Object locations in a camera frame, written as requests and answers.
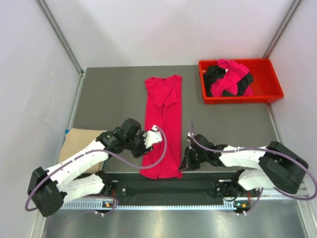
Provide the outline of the pink t shirt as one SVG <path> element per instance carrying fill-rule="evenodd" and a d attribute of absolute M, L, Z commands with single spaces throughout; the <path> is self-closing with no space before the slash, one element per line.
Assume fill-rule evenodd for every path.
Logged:
<path fill-rule="evenodd" d="M 160 127 L 167 138 L 167 149 L 163 160 L 156 166 L 140 170 L 149 179 L 181 179 L 179 171 L 182 156 L 182 77 L 151 77 L 145 80 L 147 104 L 145 129 L 153 125 Z"/>

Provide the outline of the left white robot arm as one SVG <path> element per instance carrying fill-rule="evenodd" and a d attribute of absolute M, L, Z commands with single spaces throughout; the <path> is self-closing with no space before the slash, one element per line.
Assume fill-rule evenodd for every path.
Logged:
<path fill-rule="evenodd" d="M 162 136 L 156 126 L 142 131 L 136 120 L 127 119 L 113 131 L 102 132 L 65 161 L 47 169 L 38 167 L 33 170 L 27 202 L 33 202 L 43 217 L 49 217 L 72 200 L 90 194 L 108 196 L 112 192 L 112 184 L 104 172 L 97 171 L 85 178 L 80 178 L 80 175 L 124 150 L 139 158 L 160 142 Z"/>

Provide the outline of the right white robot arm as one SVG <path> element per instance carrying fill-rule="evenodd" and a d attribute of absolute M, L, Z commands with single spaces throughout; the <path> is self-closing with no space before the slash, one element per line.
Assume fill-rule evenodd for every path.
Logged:
<path fill-rule="evenodd" d="M 272 141 L 268 146 L 245 150 L 226 144 L 214 145 L 201 134 L 188 136 L 179 171 L 192 171 L 207 162 L 214 167 L 239 167 L 229 183 L 217 184 L 218 194 L 243 196 L 256 188 L 276 188 L 296 194 L 308 163 L 283 144 Z"/>

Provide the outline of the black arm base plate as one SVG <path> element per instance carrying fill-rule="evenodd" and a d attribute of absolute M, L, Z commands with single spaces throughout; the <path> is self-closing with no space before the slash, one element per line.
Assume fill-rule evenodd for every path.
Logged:
<path fill-rule="evenodd" d="M 246 194 L 238 185 L 236 175 L 229 172 L 184 173 L 183 178 L 150 179 L 137 173 L 110 173 L 106 179 L 107 189 L 115 191 L 116 197 L 132 197 L 141 194 L 193 194 L 204 193 L 212 198 L 238 197 Z"/>

